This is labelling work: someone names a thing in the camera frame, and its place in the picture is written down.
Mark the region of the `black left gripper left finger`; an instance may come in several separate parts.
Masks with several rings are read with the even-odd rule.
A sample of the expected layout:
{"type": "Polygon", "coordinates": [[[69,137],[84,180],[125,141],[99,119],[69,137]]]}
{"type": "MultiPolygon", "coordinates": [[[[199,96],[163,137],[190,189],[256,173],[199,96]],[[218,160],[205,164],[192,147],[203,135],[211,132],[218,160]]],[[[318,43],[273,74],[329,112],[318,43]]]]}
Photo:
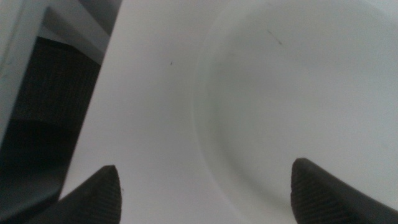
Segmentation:
{"type": "Polygon", "coordinates": [[[118,224],[121,221],[121,186],[117,168],[104,166],[84,183],[29,223],[118,224]]]}

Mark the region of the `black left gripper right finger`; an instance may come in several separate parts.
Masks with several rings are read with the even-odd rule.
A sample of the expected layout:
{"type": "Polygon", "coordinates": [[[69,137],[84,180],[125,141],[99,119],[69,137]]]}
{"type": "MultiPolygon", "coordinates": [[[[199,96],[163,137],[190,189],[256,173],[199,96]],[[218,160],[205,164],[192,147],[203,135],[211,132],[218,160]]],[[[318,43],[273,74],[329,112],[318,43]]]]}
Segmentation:
{"type": "Polygon", "coordinates": [[[297,223],[397,224],[397,210],[306,158],[296,159],[292,165],[290,204],[297,223]]]}

